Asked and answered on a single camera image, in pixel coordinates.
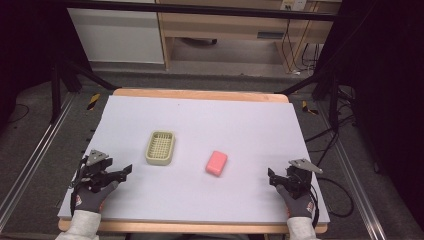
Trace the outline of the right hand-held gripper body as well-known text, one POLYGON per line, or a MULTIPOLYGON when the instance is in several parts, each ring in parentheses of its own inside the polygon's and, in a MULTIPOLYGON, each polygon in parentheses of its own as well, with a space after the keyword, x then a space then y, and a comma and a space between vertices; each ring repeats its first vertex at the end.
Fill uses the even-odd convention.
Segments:
POLYGON ((322 174, 323 170, 305 158, 289 160, 289 164, 286 169, 289 185, 286 189, 294 199, 298 199, 310 192, 312 173, 322 174))

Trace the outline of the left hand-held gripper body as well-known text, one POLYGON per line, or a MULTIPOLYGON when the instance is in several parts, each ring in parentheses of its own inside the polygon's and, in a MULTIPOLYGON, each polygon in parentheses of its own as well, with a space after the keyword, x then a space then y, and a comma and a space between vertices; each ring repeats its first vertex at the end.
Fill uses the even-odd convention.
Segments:
POLYGON ((106 169, 111 166, 113 159, 108 154, 98 150, 91 150, 83 161, 83 168, 79 177, 78 188, 87 188, 93 193, 99 192, 108 185, 106 169))

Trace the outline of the beige soap dish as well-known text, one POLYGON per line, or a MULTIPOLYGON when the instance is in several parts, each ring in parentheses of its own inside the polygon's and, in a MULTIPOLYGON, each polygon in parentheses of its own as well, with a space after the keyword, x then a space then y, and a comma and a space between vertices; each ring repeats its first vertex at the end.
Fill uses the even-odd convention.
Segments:
POLYGON ((167 166, 172 161, 175 135, 172 131, 153 131, 147 144, 145 159, 148 164, 167 166))

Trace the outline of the pink soap bar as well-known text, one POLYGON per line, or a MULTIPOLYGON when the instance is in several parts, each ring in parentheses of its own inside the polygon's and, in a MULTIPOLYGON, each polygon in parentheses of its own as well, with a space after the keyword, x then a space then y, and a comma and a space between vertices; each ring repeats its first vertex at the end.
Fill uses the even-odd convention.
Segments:
POLYGON ((205 171, 209 174, 219 177, 226 165, 228 156, 225 153, 214 151, 205 167, 205 171))

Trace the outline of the person's right hand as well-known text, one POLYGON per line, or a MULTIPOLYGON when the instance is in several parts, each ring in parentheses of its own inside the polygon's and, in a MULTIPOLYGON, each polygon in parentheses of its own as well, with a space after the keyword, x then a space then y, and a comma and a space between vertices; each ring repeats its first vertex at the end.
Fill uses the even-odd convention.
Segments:
POLYGON ((276 187, 276 190, 279 193, 279 195, 283 198, 286 204, 287 214, 289 218, 294 218, 294 217, 312 218, 314 203, 309 194, 306 194, 297 199, 294 199, 283 185, 278 185, 276 187))

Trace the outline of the yellow black striped tape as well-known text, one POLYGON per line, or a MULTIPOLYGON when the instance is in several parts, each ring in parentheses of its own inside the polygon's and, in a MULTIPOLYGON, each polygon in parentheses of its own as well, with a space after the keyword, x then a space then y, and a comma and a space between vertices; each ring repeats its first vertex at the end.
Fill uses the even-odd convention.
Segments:
POLYGON ((310 109, 308 107, 307 101, 302 101, 302 111, 310 113, 312 115, 319 115, 318 110, 310 109))
POLYGON ((86 109, 92 110, 94 106, 96 105, 97 101, 99 100, 99 98, 100 98, 100 93, 93 94, 86 109))

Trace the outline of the black metal stand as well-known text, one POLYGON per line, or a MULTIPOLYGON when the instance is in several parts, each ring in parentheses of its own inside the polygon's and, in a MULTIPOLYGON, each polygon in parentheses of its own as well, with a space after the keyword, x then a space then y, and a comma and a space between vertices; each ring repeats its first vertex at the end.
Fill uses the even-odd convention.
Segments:
POLYGON ((107 90, 119 89, 119 86, 107 82, 94 74, 91 70, 80 66, 68 58, 57 58, 52 60, 50 69, 52 93, 51 123, 54 123, 62 112, 61 86, 64 85, 69 92, 79 92, 82 89, 82 84, 78 79, 78 75, 88 78, 107 90))
POLYGON ((317 73, 314 73, 312 76, 300 81, 299 83, 282 91, 278 91, 278 94, 288 96, 312 83, 316 83, 316 86, 312 92, 312 97, 314 100, 322 100, 327 94, 330 95, 328 121, 331 129, 334 132, 338 132, 339 123, 337 101, 339 84, 337 76, 334 73, 330 73, 326 70, 318 71, 317 73))

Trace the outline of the white cabinet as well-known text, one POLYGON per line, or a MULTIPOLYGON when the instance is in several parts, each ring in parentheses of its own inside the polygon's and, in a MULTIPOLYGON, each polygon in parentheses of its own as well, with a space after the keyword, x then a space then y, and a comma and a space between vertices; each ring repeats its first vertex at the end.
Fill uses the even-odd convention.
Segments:
POLYGON ((72 8, 68 12, 89 61, 164 63, 155 13, 72 8))

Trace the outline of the wooden desk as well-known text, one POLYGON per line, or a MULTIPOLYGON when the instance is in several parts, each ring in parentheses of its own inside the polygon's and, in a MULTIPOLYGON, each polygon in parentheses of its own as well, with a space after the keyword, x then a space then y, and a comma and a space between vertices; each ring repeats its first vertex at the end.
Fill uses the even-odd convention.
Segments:
MULTIPOLYGON (((336 14, 342 0, 155 0, 159 4, 198 5, 289 10, 336 14)), ((282 65, 288 72, 300 67, 298 59, 306 45, 323 44, 332 24, 317 20, 160 13, 159 26, 165 60, 176 38, 265 40, 276 44, 282 65)))

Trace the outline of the metal floor rail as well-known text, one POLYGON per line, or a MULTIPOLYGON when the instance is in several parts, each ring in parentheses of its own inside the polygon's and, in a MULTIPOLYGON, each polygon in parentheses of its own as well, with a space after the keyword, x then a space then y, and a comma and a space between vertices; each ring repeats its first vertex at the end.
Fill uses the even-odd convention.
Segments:
POLYGON ((356 127, 356 118, 349 101, 337 101, 334 106, 318 102, 323 111, 323 122, 328 128, 334 128, 330 148, 335 151, 348 192, 353 199, 354 208, 359 212, 362 224, 371 240, 388 240, 381 222, 372 206, 366 188, 372 183, 365 175, 376 177, 375 161, 371 159, 360 132, 356 127))
POLYGON ((67 93, 65 95, 64 102, 59 104, 59 114, 53 120, 53 122, 48 125, 47 129, 43 133, 43 136, 38 141, 36 147, 32 151, 30 157, 26 161, 26 164, 18 175, 18 178, 15 180, 10 191, 0 204, 0 233, 4 230, 8 220, 19 203, 40 162, 53 142, 58 130, 60 129, 73 104, 75 97, 75 93, 67 93))

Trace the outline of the black frame bar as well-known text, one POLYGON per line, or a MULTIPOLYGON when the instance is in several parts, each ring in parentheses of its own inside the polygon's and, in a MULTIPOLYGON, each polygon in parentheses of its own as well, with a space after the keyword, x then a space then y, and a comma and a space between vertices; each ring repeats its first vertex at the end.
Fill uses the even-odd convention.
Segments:
POLYGON ((157 12, 175 14, 197 14, 197 15, 217 15, 217 16, 238 16, 257 17, 272 19, 295 19, 313 21, 335 21, 338 14, 313 13, 302 11, 266 10, 238 7, 218 7, 199 5, 178 5, 178 4, 156 4, 156 3, 134 3, 116 1, 93 1, 93 0, 58 0, 65 7, 95 10, 118 10, 118 11, 138 11, 157 12))

